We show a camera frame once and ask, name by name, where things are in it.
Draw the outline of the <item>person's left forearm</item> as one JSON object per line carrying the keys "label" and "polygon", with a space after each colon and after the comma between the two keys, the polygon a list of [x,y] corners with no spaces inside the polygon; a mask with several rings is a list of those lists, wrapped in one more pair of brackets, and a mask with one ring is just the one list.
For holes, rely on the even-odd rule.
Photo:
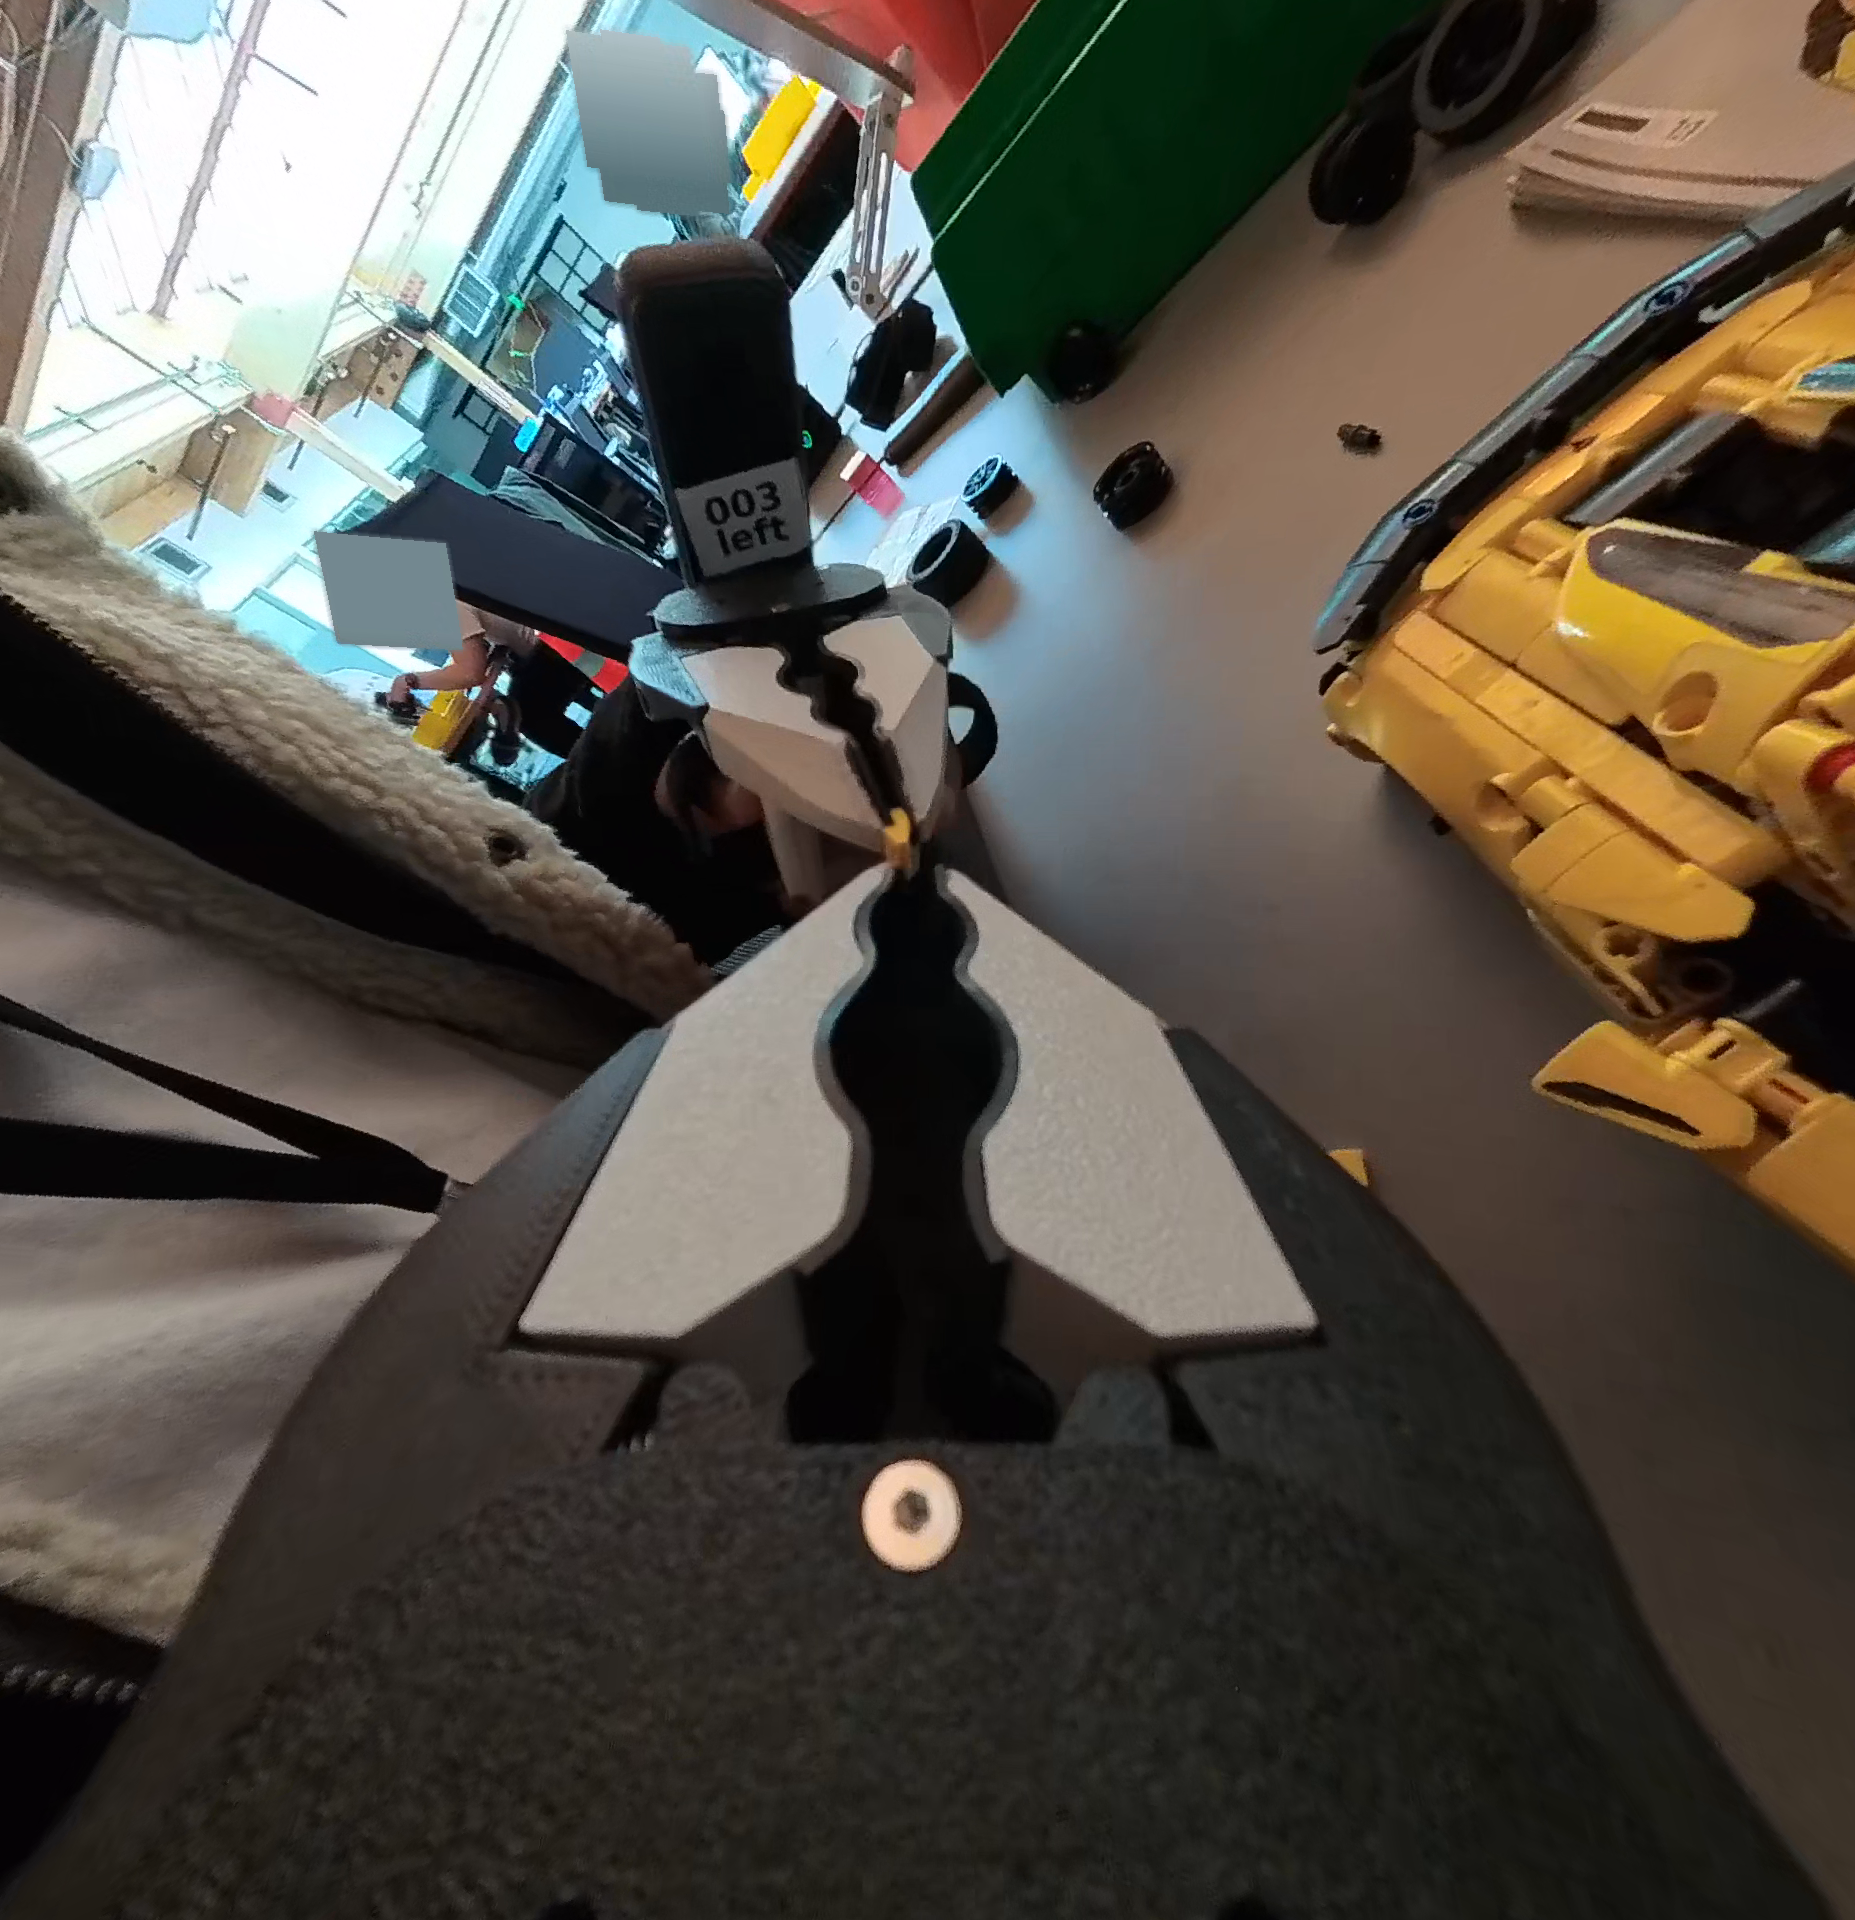
{"label": "person's left forearm", "polygon": [[719,966],[793,921],[764,828],[709,849],[685,839],[655,804],[667,755],[699,736],[651,713],[625,681],[596,706],[580,745],[530,791],[530,812],[562,845],[656,915],[694,955]]}

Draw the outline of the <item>black toy wheel rim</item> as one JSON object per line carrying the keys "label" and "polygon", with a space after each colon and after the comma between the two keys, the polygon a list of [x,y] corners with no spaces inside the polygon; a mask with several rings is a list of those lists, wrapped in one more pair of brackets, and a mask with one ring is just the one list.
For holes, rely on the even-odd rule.
{"label": "black toy wheel rim", "polygon": [[1123,448],[1092,486],[1092,500],[1107,523],[1131,535],[1154,517],[1175,491],[1175,474],[1154,439]]}

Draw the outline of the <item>small pale paper sheet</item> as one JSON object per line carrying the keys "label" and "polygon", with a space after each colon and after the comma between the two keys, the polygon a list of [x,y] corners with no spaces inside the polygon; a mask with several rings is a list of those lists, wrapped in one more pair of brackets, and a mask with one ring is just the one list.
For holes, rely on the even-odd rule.
{"label": "small pale paper sheet", "polygon": [[955,497],[901,510],[876,541],[863,563],[879,572],[888,588],[903,585],[914,555],[955,517],[962,517],[962,504]]}

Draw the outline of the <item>red fabric bin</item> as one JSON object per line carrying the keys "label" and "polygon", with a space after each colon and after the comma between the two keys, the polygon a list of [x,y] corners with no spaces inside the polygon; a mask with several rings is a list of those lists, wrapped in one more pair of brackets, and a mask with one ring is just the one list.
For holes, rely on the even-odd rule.
{"label": "red fabric bin", "polygon": [[1017,35],[1033,2],[791,2],[795,13],[861,53],[913,57],[913,101],[898,126],[898,160],[914,173]]}

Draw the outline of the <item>person's left hand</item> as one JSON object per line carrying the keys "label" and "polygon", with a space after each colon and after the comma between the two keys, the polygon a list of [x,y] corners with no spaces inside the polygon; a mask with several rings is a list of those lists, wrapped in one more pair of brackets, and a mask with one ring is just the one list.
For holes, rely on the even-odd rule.
{"label": "person's left hand", "polygon": [[762,799],[720,772],[699,736],[688,736],[667,755],[655,783],[655,804],[699,849],[764,828]]}

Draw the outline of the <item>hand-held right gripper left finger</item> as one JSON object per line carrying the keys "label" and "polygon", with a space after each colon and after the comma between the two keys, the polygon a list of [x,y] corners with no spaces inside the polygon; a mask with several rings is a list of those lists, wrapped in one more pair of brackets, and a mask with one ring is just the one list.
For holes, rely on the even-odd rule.
{"label": "hand-held right gripper left finger", "polygon": [[895,881],[857,878],[667,1025],[520,1310],[524,1348],[711,1364],[788,1430],[891,1430],[901,1308],[863,1238],[871,1128],[832,1037]]}

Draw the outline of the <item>brown cylinder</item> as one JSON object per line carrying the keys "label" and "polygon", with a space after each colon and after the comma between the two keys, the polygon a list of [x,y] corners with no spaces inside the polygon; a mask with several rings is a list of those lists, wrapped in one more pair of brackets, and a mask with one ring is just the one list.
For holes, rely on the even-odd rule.
{"label": "brown cylinder", "polygon": [[910,469],[927,448],[977,402],[988,401],[991,387],[970,349],[941,366],[914,405],[901,416],[887,438],[879,459],[888,467]]}

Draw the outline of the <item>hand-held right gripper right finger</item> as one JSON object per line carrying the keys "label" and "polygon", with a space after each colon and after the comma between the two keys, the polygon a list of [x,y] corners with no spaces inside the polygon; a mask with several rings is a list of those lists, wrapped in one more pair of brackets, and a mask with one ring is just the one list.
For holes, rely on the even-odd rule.
{"label": "hand-held right gripper right finger", "polygon": [[1046,1440],[1101,1373],[1309,1340],[1155,1013],[965,876],[934,876],[927,938],[934,1419]]}

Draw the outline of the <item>black toy tyre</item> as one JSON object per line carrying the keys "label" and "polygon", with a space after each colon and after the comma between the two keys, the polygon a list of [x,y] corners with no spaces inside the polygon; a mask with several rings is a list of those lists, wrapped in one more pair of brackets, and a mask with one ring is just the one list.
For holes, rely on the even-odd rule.
{"label": "black toy tyre", "polygon": [[1124,338],[1101,323],[1062,328],[1040,361],[1038,387],[1061,405],[1085,405],[1107,393],[1124,370]]}
{"label": "black toy tyre", "polygon": [[1371,228],[1406,197],[1419,158],[1414,109],[1348,109],[1309,170],[1308,203],[1325,228]]}
{"label": "black toy tyre", "polygon": [[905,585],[955,609],[986,580],[991,555],[983,535],[965,517],[951,517],[920,541],[910,555]]}
{"label": "black toy tyre", "polygon": [[1420,132],[1461,148],[1505,128],[1572,63],[1599,12],[1597,2],[1447,5],[1414,71]]}

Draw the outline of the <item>grey desk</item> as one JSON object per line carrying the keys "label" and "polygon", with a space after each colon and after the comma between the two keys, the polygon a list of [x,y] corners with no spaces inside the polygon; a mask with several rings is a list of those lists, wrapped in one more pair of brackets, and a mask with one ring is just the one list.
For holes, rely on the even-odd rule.
{"label": "grey desk", "polygon": [[[1025,485],[959,614],[1004,727],[995,886],[1367,1151],[1535,1387],[1683,1692],[1855,1916],[1855,1279],[1695,1157],[1533,1094],[1599,1006],[1317,703],[1314,620],[1375,519],[1707,232],[1513,210],[1498,148],[1422,160],[1369,229],[1317,225],[1305,181],[1103,398],[1022,383],[901,480],[922,506],[999,455]],[[1092,486],[1141,439],[1175,491],[1123,535]]]}

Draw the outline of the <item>yellow toy brick car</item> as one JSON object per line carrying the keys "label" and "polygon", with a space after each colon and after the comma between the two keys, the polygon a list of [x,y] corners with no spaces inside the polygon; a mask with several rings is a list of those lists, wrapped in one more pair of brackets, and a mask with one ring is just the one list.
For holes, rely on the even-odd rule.
{"label": "yellow toy brick car", "polygon": [[1328,739],[1611,1009],[1535,1089],[1855,1274],[1855,161],[1408,492],[1314,650]]}

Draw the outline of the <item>black office chair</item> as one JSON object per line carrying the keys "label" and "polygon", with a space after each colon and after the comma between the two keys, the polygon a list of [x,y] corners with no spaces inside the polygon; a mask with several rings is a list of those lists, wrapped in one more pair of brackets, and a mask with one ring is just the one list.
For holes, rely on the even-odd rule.
{"label": "black office chair", "polygon": [[530,491],[524,506],[432,474],[347,533],[445,545],[460,599],[627,664],[636,641],[655,633],[656,607],[680,588],[678,572],[538,513],[551,502]]}

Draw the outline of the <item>green plastic bin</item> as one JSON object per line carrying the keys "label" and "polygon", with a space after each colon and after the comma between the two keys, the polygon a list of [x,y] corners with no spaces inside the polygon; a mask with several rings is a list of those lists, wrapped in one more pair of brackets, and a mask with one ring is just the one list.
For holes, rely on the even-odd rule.
{"label": "green plastic bin", "polygon": [[1324,137],[1412,2],[1033,5],[913,170],[983,383],[1057,401]]}

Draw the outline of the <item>white slatted stand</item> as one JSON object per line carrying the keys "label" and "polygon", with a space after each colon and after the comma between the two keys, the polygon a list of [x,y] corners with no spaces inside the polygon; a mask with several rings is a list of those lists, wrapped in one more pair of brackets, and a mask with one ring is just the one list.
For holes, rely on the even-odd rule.
{"label": "white slatted stand", "polygon": [[888,59],[859,69],[842,92],[859,116],[859,148],[845,256],[845,298],[867,321],[879,323],[893,305],[888,281],[891,203],[898,173],[900,117],[914,100],[914,56],[900,45]]}

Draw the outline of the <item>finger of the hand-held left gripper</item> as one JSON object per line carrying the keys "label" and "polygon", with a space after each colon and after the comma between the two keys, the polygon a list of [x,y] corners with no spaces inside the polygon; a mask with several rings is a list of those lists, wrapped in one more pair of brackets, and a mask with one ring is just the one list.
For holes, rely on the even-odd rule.
{"label": "finger of the hand-held left gripper", "polygon": [[784,656],[773,647],[697,654],[701,733],[715,767],[753,791],[768,818],[883,854],[888,815],[851,767],[848,733],[819,718],[809,696],[782,683],[782,672]]}
{"label": "finger of the hand-held left gripper", "polygon": [[951,614],[883,607],[829,635],[829,661],[848,672],[848,710],[881,813],[925,828],[941,804],[948,754]]}

